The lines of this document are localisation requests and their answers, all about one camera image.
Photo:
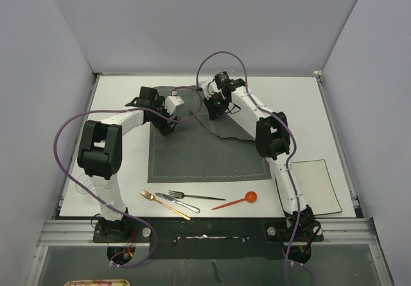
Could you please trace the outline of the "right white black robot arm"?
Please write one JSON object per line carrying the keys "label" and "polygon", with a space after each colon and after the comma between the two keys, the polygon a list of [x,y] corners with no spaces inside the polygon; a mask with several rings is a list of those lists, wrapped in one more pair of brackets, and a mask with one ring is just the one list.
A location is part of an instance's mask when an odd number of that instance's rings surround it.
{"label": "right white black robot arm", "polygon": [[304,198],[296,175],[292,170],[292,157],[296,153],[295,137],[288,128],[283,112],[274,112],[249,90],[242,79],[231,79],[226,72],[218,73],[211,81],[197,81],[204,94],[209,117],[214,120],[228,111],[230,104],[237,107],[255,125],[255,146],[263,158],[275,162],[275,180],[284,214],[288,220],[287,235],[301,240],[309,230],[317,231],[319,222]]}

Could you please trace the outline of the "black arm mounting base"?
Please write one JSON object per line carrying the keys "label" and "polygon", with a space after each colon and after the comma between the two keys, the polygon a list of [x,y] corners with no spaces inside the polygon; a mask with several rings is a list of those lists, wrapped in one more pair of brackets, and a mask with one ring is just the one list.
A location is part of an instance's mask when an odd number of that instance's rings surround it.
{"label": "black arm mounting base", "polygon": [[92,241],[99,244],[148,244],[151,260],[234,260],[266,258],[307,262],[311,245],[323,241],[319,223],[296,232],[283,219],[129,220],[122,231],[97,223]]}

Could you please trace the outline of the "dark grey cloth placemat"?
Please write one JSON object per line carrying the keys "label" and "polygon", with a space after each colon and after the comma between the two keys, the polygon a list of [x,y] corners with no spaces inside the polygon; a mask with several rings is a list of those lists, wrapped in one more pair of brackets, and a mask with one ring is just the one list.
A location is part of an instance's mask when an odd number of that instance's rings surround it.
{"label": "dark grey cloth placemat", "polygon": [[248,132],[226,114],[211,121],[194,91],[180,89],[178,95],[184,104],[175,114],[183,123],[167,136],[150,127],[148,183],[271,179],[270,165]]}

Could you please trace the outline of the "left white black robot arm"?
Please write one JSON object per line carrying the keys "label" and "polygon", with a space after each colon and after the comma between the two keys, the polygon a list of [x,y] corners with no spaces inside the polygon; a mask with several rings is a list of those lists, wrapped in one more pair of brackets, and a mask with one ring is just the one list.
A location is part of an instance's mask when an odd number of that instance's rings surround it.
{"label": "left white black robot arm", "polygon": [[162,136],[171,134],[180,120],[173,114],[183,104],[176,93],[165,97],[154,88],[142,87],[123,112],[101,121],[88,120],[83,126],[77,163],[103,201],[100,222],[109,225],[107,232],[115,241],[126,240],[131,232],[130,224],[124,221],[128,209],[118,184],[123,136],[145,123],[151,123]]}

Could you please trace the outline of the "white square plate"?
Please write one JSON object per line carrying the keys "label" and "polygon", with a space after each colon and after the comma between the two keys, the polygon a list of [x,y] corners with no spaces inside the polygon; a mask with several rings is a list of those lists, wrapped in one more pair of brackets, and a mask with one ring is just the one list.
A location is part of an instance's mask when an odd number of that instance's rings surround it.
{"label": "white square plate", "polygon": [[290,168],[314,215],[342,213],[325,160],[294,162]]}

